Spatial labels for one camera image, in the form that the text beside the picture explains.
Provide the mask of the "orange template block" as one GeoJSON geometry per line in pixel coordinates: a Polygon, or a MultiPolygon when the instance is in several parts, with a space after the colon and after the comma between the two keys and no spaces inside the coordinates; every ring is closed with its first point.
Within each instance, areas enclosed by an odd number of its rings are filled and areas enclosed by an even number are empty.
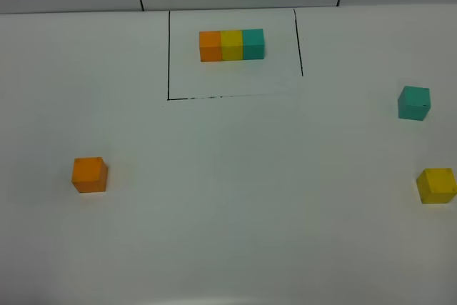
{"type": "Polygon", "coordinates": [[[220,31],[199,32],[199,52],[201,62],[222,60],[222,43],[220,31]]]}

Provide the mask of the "teal template block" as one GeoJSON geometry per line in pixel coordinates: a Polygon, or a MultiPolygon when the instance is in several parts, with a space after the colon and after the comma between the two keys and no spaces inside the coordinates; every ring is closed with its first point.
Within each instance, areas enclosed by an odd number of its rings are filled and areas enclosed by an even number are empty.
{"type": "Polygon", "coordinates": [[[263,29],[246,29],[242,31],[243,60],[265,58],[265,38],[263,29]]]}

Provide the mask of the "yellow template block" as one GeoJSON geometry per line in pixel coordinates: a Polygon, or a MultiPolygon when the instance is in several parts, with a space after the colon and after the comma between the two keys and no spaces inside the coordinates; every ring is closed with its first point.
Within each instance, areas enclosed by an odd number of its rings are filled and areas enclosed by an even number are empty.
{"type": "Polygon", "coordinates": [[[242,30],[221,31],[221,52],[223,61],[243,60],[242,30]]]}

